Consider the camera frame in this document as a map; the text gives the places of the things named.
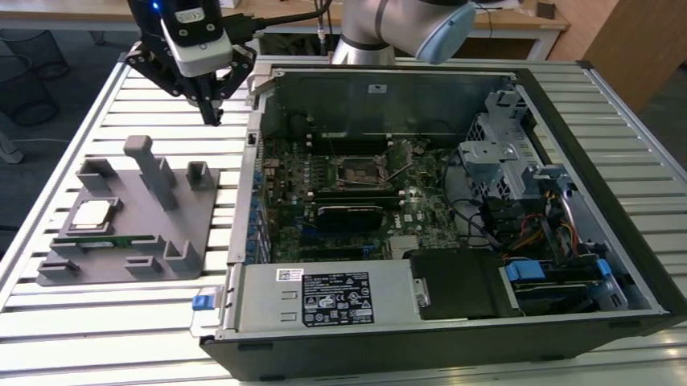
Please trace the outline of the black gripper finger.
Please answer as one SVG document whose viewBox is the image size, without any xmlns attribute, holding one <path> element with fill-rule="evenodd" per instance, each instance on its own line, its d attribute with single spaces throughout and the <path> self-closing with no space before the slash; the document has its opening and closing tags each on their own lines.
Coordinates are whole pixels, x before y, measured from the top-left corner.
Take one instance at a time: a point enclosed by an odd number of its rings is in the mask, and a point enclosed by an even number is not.
<svg viewBox="0 0 687 386">
<path fill-rule="evenodd" d="M 161 48 L 157 55 L 144 41 L 137 41 L 126 55 L 125 63 L 172 97 L 182 97 L 200 110 L 202 122 L 213 125 L 213 76 L 182 76 L 170 56 L 170 51 L 161 41 L 153 41 L 153 47 Z"/>
<path fill-rule="evenodd" d="M 253 71 L 256 63 L 256 50 L 245 44 L 232 46 L 233 56 L 229 63 L 228 73 L 216 79 L 212 85 L 212 120 L 210 125 L 217 126 L 221 122 L 222 102 L 237 91 L 248 75 Z"/>
</svg>

